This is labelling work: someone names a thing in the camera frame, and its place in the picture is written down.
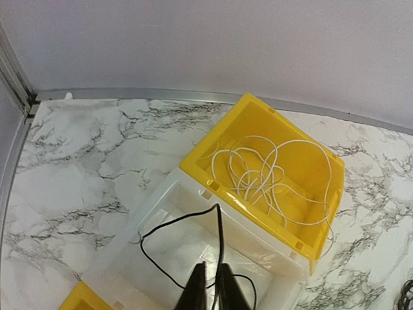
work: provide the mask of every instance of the black cable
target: black cable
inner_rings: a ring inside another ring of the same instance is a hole
[[[243,274],[235,274],[234,276],[238,276],[240,278],[247,279],[251,283],[252,290],[254,291],[254,306],[253,306],[252,309],[256,310],[256,307],[257,307],[257,289],[256,289],[256,286],[255,286],[254,282],[251,280],[251,278],[249,278],[249,277],[247,277]]]
[[[217,216],[218,216],[219,254],[218,254],[217,271],[215,273],[215,295],[214,295],[214,301],[212,302],[211,310],[215,309],[215,305],[218,300],[219,283],[220,283],[219,279],[221,278],[221,266],[224,260],[224,250],[225,250],[221,206],[218,203],[216,203],[214,207],[217,208]]]
[[[224,251],[225,251],[225,243],[224,243],[224,232],[223,232],[223,223],[222,223],[222,214],[221,214],[221,207],[219,206],[218,203],[216,203],[215,205],[213,205],[211,208],[201,211],[201,212],[194,212],[194,213],[189,213],[186,214],[184,216],[181,216],[179,218],[176,218],[172,221],[166,222],[166,223],[162,223],[161,225],[158,225],[157,227],[153,228],[150,232],[148,232],[147,234],[143,235],[142,238],[139,241],[139,245],[140,248],[142,250],[142,253],[145,255],[146,258],[148,258],[148,260],[150,260],[150,262],[152,262],[155,267],[157,267],[165,276],[167,276],[171,281],[173,281],[178,287],[184,289],[185,286],[182,286],[181,284],[179,284],[170,274],[168,274],[165,270],[162,269],[161,266],[159,266],[153,259],[151,259],[151,257],[146,253],[145,249],[143,248],[143,241],[145,240],[146,237],[149,237],[151,234],[153,234],[154,232],[156,232],[157,230],[164,228],[168,225],[172,225],[176,222],[179,222],[181,220],[184,220],[186,218],[191,218],[194,216],[201,216],[204,214],[207,214],[209,212],[212,212],[214,209],[217,210],[217,218],[218,218],[218,236],[219,236],[219,254],[218,254],[218,262],[217,262],[217,270],[216,270],[216,274],[215,274],[215,281],[214,283],[210,284],[209,286],[207,286],[206,288],[211,288],[212,286],[215,286],[215,295],[214,295],[214,301],[212,302],[212,310],[214,310],[215,305],[217,303],[217,296],[218,296],[218,292],[219,292],[219,277],[220,277],[220,272],[221,272],[221,266],[224,260]],[[235,274],[234,276],[238,276],[238,277],[242,277],[242,278],[246,278],[251,284],[252,284],[252,288],[254,290],[254,308],[253,310],[256,310],[256,304],[257,304],[257,291],[256,291],[256,287],[253,283],[253,281],[243,275],[243,274]]]
[[[413,280],[407,281],[401,290],[401,296],[398,301],[398,310],[410,310],[410,304],[413,300]]]
[[[176,218],[172,221],[166,222],[166,223],[162,223],[161,225],[158,225],[157,227],[153,228],[150,232],[148,232],[147,234],[143,235],[139,245],[141,247],[142,253],[146,256],[146,258],[148,258],[165,276],[167,276],[169,279],[171,279],[171,281],[173,281],[178,287],[184,289],[185,286],[179,284],[171,275],[169,275],[165,270],[162,269],[161,266],[159,266],[153,259],[151,259],[151,257],[149,257],[149,255],[146,253],[146,251],[143,249],[143,241],[145,240],[146,237],[149,237],[151,234],[153,234],[154,232],[156,232],[157,230],[164,228],[168,225],[172,225],[176,222],[179,222],[181,220],[184,220],[186,218],[191,218],[193,216],[201,216],[204,215],[206,213],[212,212],[215,208],[216,208],[217,204],[213,205],[211,208],[205,210],[205,211],[201,211],[201,212],[195,212],[195,213],[190,213],[190,214],[186,214],[184,216],[181,216],[179,218]]]

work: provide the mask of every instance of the plastic storage bin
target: plastic storage bin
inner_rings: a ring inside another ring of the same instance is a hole
[[[64,310],[161,310],[173,309],[182,290],[144,257],[139,236],[183,214],[203,211],[219,203],[223,213],[225,259],[233,272],[249,276],[257,288],[257,309],[293,309],[314,271],[328,235],[328,225],[302,226],[283,220],[275,212],[267,215],[268,206],[252,206],[228,189],[231,182],[226,173],[228,155],[217,158],[217,180],[211,174],[211,157],[215,151],[230,149],[238,141],[262,154],[270,145],[257,139],[242,139],[258,135],[276,145],[288,140],[312,138],[299,130],[274,109],[252,95],[239,103],[174,169],[149,199],[138,207],[128,224],[100,253],[82,276],[61,309]],[[343,192],[344,163],[328,149],[332,179],[327,203],[329,222],[334,219]],[[328,181],[328,166],[321,151],[302,143],[286,146],[278,154],[277,164],[285,170],[282,183],[288,184],[309,199],[321,201]],[[289,218],[300,222],[315,222],[323,218],[323,208],[303,201],[291,192],[276,191],[280,206],[291,205],[285,211]],[[189,218],[160,229],[145,239],[149,255],[185,285],[194,266],[207,263],[209,284],[214,281],[218,258],[217,216],[211,212]],[[250,283],[237,278],[246,300],[253,302]],[[208,290],[210,309],[214,290]]]
[[[232,187],[228,173],[228,153],[217,157],[215,167],[218,171],[218,180],[212,177],[211,157],[217,150],[230,149],[237,141],[241,146],[251,147],[261,154],[268,154],[272,150],[266,141],[243,139],[252,135],[266,137],[276,145],[289,140],[313,141],[324,149],[332,167],[332,179],[327,196],[330,206],[328,221],[332,223],[343,193],[343,161],[253,95],[244,95],[179,167],[268,234],[306,258],[310,264],[309,272],[312,274],[329,233],[326,222],[314,226],[288,223],[285,229],[280,215],[276,212],[267,215],[268,205],[264,200],[261,200],[262,204],[257,203],[253,206],[239,197],[235,191],[228,189]],[[254,158],[252,156],[248,162],[254,161]],[[277,164],[285,170],[281,183],[291,186],[306,198],[323,201],[329,171],[326,159],[317,147],[306,143],[286,145],[279,150]],[[261,162],[257,162],[256,167],[250,168],[260,169],[261,165]],[[302,200],[287,189],[276,190],[276,194],[285,215],[297,222],[314,223],[325,217],[323,206],[320,204]]]
[[[235,273],[249,276],[257,287],[259,310],[292,309],[305,285],[305,275],[292,250],[207,190],[180,169],[173,170],[128,225],[108,244],[82,276],[108,305],[116,309],[173,309],[182,290],[145,258],[135,244],[140,235],[162,222],[189,212],[221,205],[225,259]],[[215,276],[219,242],[215,212],[165,227],[147,240],[151,257],[185,285],[198,262],[207,262],[207,278]],[[247,301],[254,295],[250,283],[238,280]],[[208,290],[210,309],[214,290]]]

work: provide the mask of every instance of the tangled white wire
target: tangled white wire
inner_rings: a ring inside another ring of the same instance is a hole
[[[262,137],[262,136],[245,136],[242,139],[261,139],[261,140],[265,140],[267,142],[269,142],[273,148],[273,150],[266,156],[266,158],[264,159],[262,157],[262,155],[254,149],[251,149],[249,147],[238,147],[238,148],[234,148],[235,145],[237,144],[238,141],[236,141],[229,150],[223,149],[223,150],[217,150],[218,146],[216,147],[215,151],[213,154],[204,157],[203,159],[209,158],[212,156],[212,161],[211,161],[211,170],[212,170],[212,176],[214,177],[215,180],[217,179],[216,176],[216,172],[215,172],[215,162],[216,162],[216,158],[217,156],[219,156],[220,154],[223,153],[229,153],[229,159],[228,159],[228,168],[229,168],[229,173],[230,173],[230,178],[232,180],[232,184],[234,187],[231,187],[230,189],[233,191],[236,191],[238,196],[243,197],[246,201],[249,201],[252,203],[252,205],[255,205],[262,197],[264,197],[265,202],[268,205],[268,212],[267,215],[270,214],[271,210],[274,210],[275,212],[277,212],[283,219],[284,219],[284,227],[287,228],[287,222],[291,222],[294,224],[298,224],[298,225],[304,225],[304,226],[314,226],[314,225],[318,225],[320,223],[326,222],[328,225],[328,228],[330,229],[331,233],[332,233],[332,239],[331,239],[331,243],[327,249],[327,251],[321,256],[324,257],[329,250],[331,250],[332,244],[334,243],[334,232],[331,228],[330,223],[328,222],[328,216],[330,214],[330,207],[328,206],[327,203],[327,195],[328,195],[328,190],[330,188],[330,183],[331,183],[331,178],[332,178],[332,169],[331,169],[331,163],[330,160],[326,154],[326,152],[324,151],[324,149],[322,147],[320,147],[317,143],[311,142],[311,141],[307,141],[307,140],[300,140],[300,139],[295,139],[295,140],[290,140],[287,142],[284,142],[278,146],[276,146],[271,140],[269,140],[268,138]],[[324,199],[323,201],[316,201],[316,200],[311,200],[308,199],[302,195],[300,195],[298,192],[296,192],[293,188],[291,188],[290,186],[288,186],[287,184],[283,184],[283,183],[279,183],[284,175],[284,169],[280,166],[277,166],[277,158],[278,158],[278,150],[282,147],[284,147],[285,145],[291,144],[291,143],[307,143],[310,145],[314,145],[316,146],[319,150],[322,151],[322,153],[324,154],[324,157],[327,161],[328,164],[328,182],[327,182],[327,186],[325,189],[325,193],[324,193]],[[252,152],[254,153],[262,162],[262,166],[261,166],[261,170],[252,170],[248,167],[247,162],[245,161],[245,159],[242,157],[242,155],[240,155],[240,152]],[[232,162],[233,162],[233,158],[234,156],[237,156],[242,164],[245,167],[245,172],[241,175],[238,176],[235,171],[234,168],[232,166]],[[268,161],[270,160],[271,157],[274,157],[274,159],[272,160],[272,163],[268,163]],[[268,170],[268,174],[267,176],[265,176],[265,169],[267,168]],[[278,169],[281,172],[281,177],[278,178],[278,180],[276,180],[276,175],[274,173],[274,170]],[[251,174],[259,174],[258,178],[254,178],[251,181]],[[276,187],[285,187],[288,190],[292,191],[295,195],[297,195],[298,197],[300,197],[301,199],[307,201],[307,202],[312,202],[312,203],[318,203],[324,206],[324,218],[322,218],[321,220],[318,220],[316,222],[313,223],[303,223],[303,222],[297,222],[291,218],[288,218],[287,216],[284,215],[283,211],[281,210],[278,202],[277,202],[277,198],[276,198],[276,192],[275,192],[275,188]]]

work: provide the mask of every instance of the white marble surface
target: white marble surface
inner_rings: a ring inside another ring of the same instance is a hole
[[[57,309],[165,175],[230,105],[145,100],[41,104],[14,180],[1,309]],[[298,309],[393,309],[413,278],[413,137],[281,112],[346,164],[337,240]]]

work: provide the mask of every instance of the clear plastic bin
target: clear plastic bin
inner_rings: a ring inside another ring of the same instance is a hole
[[[249,276],[257,288],[259,310],[292,309],[306,284],[308,260],[218,198],[182,170],[174,169],[131,216],[82,276],[109,306],[116,309],[173,309],[182,289],[143,256],[139,234],[160,223],[219,203],[223,214],[224,262],[234,273]],[[145,239],[147,253],[181,285],[196,263],[205,261],[208,284],[214,281],[219,242],[216,212],[185,219]],[[252,306],[250,283],[237,279]],[[214,289],[208,293],[208,309]]]

